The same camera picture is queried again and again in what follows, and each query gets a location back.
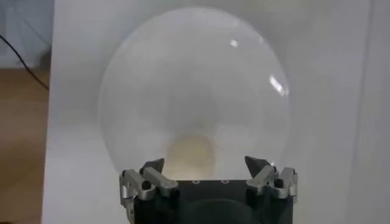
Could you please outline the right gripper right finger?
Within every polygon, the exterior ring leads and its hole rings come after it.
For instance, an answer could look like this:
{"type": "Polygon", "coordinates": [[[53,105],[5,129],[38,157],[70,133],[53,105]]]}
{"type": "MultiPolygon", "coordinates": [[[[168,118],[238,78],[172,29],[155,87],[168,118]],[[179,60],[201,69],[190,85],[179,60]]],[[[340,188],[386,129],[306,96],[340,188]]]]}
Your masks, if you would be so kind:
{"type": "Polygon", "coordinates": [[[285,167],[281,172],[266,159],[244,157],[251,179],[246,180],[247,198],[256,200],[264,194],[276,200],[291,199],[297,202],[298,173],[285,167]]]}

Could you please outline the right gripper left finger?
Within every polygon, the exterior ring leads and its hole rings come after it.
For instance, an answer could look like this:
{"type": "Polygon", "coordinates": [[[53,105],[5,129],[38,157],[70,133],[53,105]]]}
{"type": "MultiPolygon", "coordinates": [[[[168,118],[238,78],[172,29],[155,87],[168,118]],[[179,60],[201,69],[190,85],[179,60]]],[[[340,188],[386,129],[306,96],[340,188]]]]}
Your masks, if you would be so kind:
{"type": "Polygon", "coordinates": [[[123,170],[119,175],[120,204],[123,207],[137,196],[149,201],[159,192],[163,197],[173,197],[179,190],[179,183],[162,174],[165,164],[163,158],[147,161],[137,172],[134,169],[123,170]]]}

